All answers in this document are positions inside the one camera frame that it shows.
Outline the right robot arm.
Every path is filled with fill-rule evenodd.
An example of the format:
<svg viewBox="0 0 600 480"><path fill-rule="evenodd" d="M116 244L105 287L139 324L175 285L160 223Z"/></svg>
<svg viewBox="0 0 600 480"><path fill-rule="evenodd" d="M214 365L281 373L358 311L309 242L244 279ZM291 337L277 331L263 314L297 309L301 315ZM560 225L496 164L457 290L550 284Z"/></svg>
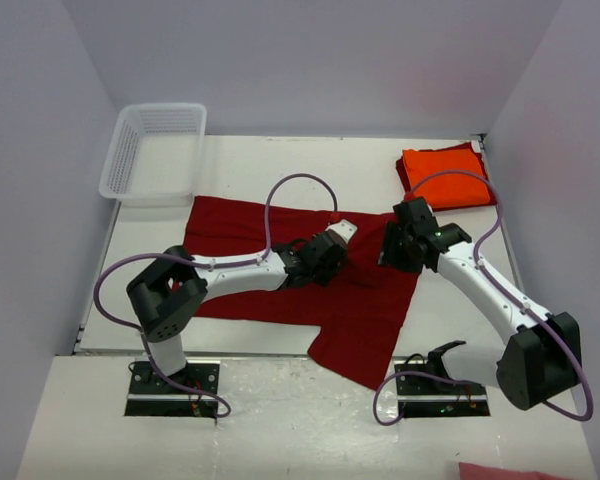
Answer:
<svg viewBox="0 0 600 480"><path fill-rule="evenodd" d="M554 314L517 289L455 223L441 225L424 198L393 208L379 263L408 273L429 270L453 284L488 320L502 346L470 349L450 342L429 354L428 385L447 393L470 381L498 387L520 410L550 405L576 386L591 389L582 367L580 328L567 312Z"/></svg>

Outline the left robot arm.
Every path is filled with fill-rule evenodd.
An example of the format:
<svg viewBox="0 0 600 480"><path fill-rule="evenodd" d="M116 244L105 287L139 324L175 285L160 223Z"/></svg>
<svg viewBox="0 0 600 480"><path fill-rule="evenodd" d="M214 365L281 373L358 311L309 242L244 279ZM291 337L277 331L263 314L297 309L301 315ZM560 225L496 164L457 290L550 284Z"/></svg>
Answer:
<svg viewBox="0 0 600 480"><path fill-rule="evenodd" d="M328 285L347 260L348 244L357 228L340 222L296 248L281 244L269 254L229 257L229 267L208 257L207 267L193 267L184 247L167 250L126 288L132 309L147 338L155 362L152 380L175 393L188 379L181 332L207 301L250 291L278 291L309 284Z"/></svg>

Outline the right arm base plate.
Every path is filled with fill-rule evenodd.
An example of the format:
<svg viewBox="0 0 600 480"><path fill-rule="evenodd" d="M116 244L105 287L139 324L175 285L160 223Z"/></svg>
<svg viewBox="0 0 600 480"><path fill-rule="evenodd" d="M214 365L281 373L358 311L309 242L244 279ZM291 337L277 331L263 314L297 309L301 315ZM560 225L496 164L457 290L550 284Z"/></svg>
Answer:
<svg viewBox="0 0 600 480"><path fill-rule="evenodd" d="M486 388L452 385L416 375L395 379L398 414L402 419L488 417Z"/></svg>

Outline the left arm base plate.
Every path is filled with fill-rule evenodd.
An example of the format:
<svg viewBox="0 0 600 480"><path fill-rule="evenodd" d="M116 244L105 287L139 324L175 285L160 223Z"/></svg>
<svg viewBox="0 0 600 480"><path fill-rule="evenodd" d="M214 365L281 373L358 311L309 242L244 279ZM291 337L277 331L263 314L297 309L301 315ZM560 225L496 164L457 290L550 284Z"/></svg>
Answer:
<svg viewBox="0 0 600 480"><path fill-rule="evenodd" d="M133 361L124 415L127 417L215 418L218 402L210 397L192 395L161 379L148 361ZM213 394L218 392L218 363L189 363L171 379L188 388Z"/></svg>

